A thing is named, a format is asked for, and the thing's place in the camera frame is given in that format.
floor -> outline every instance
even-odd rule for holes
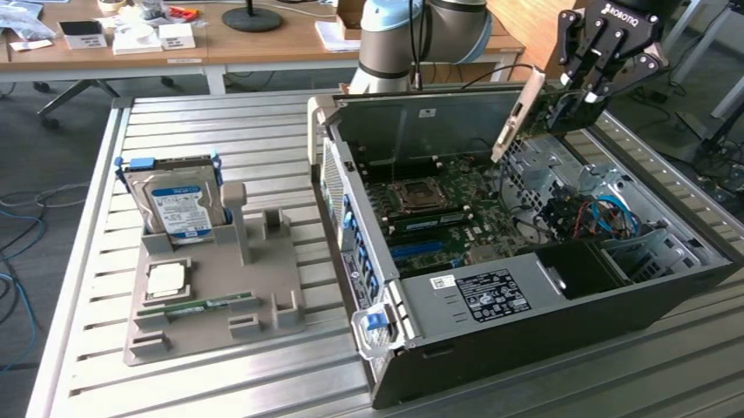
[[[674,96],[664,108],[668,111],[690,111],[706,118],[742,77],[743,71],[744,61],[739,57],[716,49],[710,50],[702,65],[686,81],[687,98]],[[353,72],[285,71],[277,72],[273,77],[264,72],[248,78],[242,74],[242,78],[234,77],[237,84],[229,92],[336,87],[338,82],[350,80]],[[208,93],[208,84],[201,76],[181,76],[175,78],[175,82],[174,89],[165,87],[158,78],[114,81],[111,85],[122,95],[134,97]],[[51,84],[54,91],[62,91],[69,85],[70,83]],[[0,85],[0,92],[8,88],[10,85]],[[38,93],[31,84],[25,83],[17,85],[10,97],[0,99],[0,126],[4,127],[0,133],[0,195],[49,190],[63,184],[86,182],[91,176],[111,100],[102,91],[87,91],[55,112],[62,128],[49,131],[41,127],[35,112],[51,97],[51,94]],[[643,127],[664,118],[662,111],[630,98],[618,98],[611,109],[631,128]],[[678,129],[675,121],[658,123],[642,132],[643,138],[683,135],[688,133]],[[738,124],[731,138],[744,138],[744,122]],[[59,202],[79,199],[83,193],[85,190],[71,191],[61,196]],[[39,215],[39,210],[37,206],[14,208],[15,213],[34,216]],[[45,217],[47,231],[39,245],[11,260],[17,277],[29,291],[41,334],[21,369],[0,374],[0,415],[10,418],[23,416],[26,411],[81,212],[82,206],[50,209]],[[27,227],[27,222],[0,217],[0,243],[4,244],[15,237]],[[19,243],[12,250],[22,247],[23,243]],[[0,300],[0,313],[7,311],[11,299],[6,297]],[[4,364],[29,344],[30,321],[22,305],[10,320],[0,325],[0,338],[0,364]]]

power supply label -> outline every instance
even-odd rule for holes
[[[197,185],[153,191],[163,227],[177,238],[191,239],[210,233],[210,212],[199,205],[201,198],[202,188]]]
[[[473,319],[485,322],[531,309],[525,295],[507,269],[457,279]]]

aluminum workbench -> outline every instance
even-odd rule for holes
[[[29,416],[724,416],[744,410],[744,274],[647,330],[374,411],[310,188],[309,98],[329,91],[137,99],[111,112]],[[716,231],[742,224],[610,115],[602,128]],[[582,132],[590,162],[606,158]],[[246,216],[280,206],[309,305],[302,334],[129,367],[122,361],[142,218],[113,158],[222,155]]]

